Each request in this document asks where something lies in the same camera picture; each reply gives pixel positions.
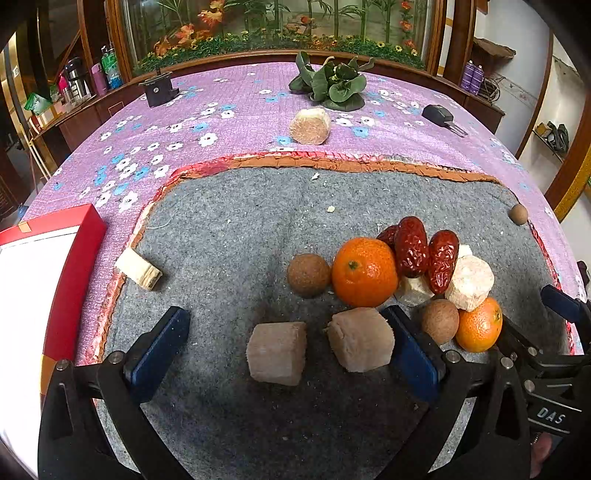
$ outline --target yam chunk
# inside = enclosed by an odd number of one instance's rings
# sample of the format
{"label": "yam chunk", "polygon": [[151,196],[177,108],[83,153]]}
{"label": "yam chunk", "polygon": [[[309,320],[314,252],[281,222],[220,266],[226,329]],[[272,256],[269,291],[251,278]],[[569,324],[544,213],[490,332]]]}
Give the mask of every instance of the yam chunk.
{"label": "yam chunk", "polygon": [[327,333],[337,360],[349,372],[366,372],[390,363],[394,332],[376,309],[360,307],[337,313]]}
{"label": "yam chunk", "polygon": [[306,324],[258,324],[248,341],[246,360],[257,382],[297,385],[306,362]]}

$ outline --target metal bolt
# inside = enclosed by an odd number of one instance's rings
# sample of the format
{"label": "metal bolt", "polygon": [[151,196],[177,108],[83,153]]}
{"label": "metal bolt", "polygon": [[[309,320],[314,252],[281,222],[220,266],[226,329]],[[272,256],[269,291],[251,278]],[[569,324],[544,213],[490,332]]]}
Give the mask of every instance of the metal bolt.
{"label": "metal bolt", "polygon": [[462,357],[455,350],[448,350],[445,352],[445,358],[453,364],[458,363]]}
{"label": "metal bolt", "polygon": [[535,384],[531,380],[524,381],[523,386],[529,393],[532,393],[535,390]]}
{"label": "metal bolt", "polygon": [[121,350],[116,350],[115,352],[111,352],[109,354],[109,356],[107,357],[107,360],[109,361],[110,364],[116,365],[116,364],[120,363],[124,357],[125,357],[125,354]]}
{"label": "metal bolt", "polygon": [[507,370],[513,368],[513,360],[508,357],[501,358],[501,365],[505,367]]}
{"label": "metal bolt", "polygon": [[57,369],[61,372],[64,371],[66,368],[68,368],[70,366],[70,361],[66,360],[65,358],[63,360],[60,360],[57,363]]}

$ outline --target brown round fruit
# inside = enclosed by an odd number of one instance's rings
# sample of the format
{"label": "brown round fruit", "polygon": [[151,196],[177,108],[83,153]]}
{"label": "brown round fruit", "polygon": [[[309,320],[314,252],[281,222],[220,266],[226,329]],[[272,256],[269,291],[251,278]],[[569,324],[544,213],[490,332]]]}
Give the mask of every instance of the brown round fruit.
{"label": "brown round fruit", "polygon": [[513,220],[514,224],[523,225],[527,222],[527,208],[520,203],[513,205],[513,208],[509,210],[509,218]]}
{"label": "brown round fruit", "polygon": [[330,267],[319,255],[296,255],[287,267],[287,283],[304,299],[316,297],[329,286]]}
{"label": "brown round fruit", "polygon": [[460,325],[460,315],[449,300],[433,300],[423,310],[423,332],[428,333],[438,345],[449,342]]}

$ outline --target white food chunk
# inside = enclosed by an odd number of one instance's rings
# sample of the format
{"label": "white food chunk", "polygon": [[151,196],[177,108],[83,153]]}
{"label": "white food chunk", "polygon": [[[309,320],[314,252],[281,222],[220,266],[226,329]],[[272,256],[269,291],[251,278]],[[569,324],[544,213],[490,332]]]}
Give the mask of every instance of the white food chunk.
{"label": "white food chunk", "polygon": [[460,245],[460,248],[457,250],[457,257],[466,257],[467,255],[472,255],[472,249],[470,245]]}
{"label": "white food chunk", "polygon": [[458,309],[471,312],[486,299],[494,282],[495,276],[488,263],[467,255],[457,259],[445,298]]}
{"label": "white food chunk", "polygon": [[390,363],[394,332],[376,309],[360,307],[337,313],[327,333],[337,360],[349,372],[366,372]]}
{"label": "white food chunk", "polygon": [[297,385],[306,362],[306,324],[258,324],[248,341],[246,359],[257,382]]}
{"label": "white food chunk", "polygon": [[416,307],[433,297],[424,275],[417,278],[401,277],[398,289],[394,294],[396,300],[409,307]]}

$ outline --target table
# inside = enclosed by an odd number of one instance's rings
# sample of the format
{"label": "table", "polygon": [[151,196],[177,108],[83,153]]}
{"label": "table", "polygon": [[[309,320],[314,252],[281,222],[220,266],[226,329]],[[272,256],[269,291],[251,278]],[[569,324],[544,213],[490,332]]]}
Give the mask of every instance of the table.
{"label": "table", "polygon": [[[586,298],[572,251],[544,196],[514,156],[457,102],[410,83],[366,74],[365,106],[351,113],[328,111],[333,121],[329,139],[323,145],[299,145],[289,137],[289,121],[312,104],[307,96],[289,92],[287,85],[296,74],[295,64],[278,62],[176,78],[178,98],[153,109],[145,96],[130,103],[76,149],[37,196],[25,219],[92,202],[108,224],[81,318],[79,364],[100,358],[113,266],[142,208],[177,169],[235,155],[267,152],[369,162],[392,158],[492,175],[528,209],[556,283],[567,294]],[[448,108],[469,136],[460,138],[421,117],[430,103]],[[571,351],[579,351],[575,332],[573,340]]]}

